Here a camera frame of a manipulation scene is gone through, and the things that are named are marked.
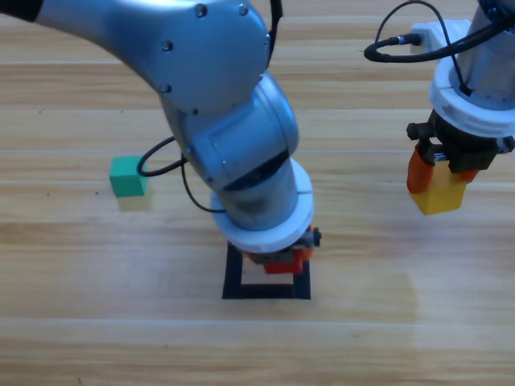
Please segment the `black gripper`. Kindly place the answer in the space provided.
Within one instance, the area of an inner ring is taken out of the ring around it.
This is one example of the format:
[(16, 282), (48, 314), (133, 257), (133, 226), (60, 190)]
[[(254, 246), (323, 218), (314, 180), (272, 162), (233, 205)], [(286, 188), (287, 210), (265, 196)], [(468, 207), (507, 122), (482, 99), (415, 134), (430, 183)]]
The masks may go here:
[(320, 246), (322, 234), (318, 228), (309, 226), (308, 229), (289, 247), (272, 253), (249, 253), (244, 256), (254, 264), (294, 264), (294, 274), (301, 274), (303, 266), (308, 262), (315, 250)]
[(406, 187), (411, 194), (420, 194), (429, 189), (435, 163), (448, 161), (453, 174), (461, 173), (471, 183), (480, 170), (487, 170), (498, 154), (514, 150), (514, 136), (485, 138), (454, 127), (434, 110), (427, 122), (410, 123), (406, 128), (410, 140), (418, 143), (410, 157)]

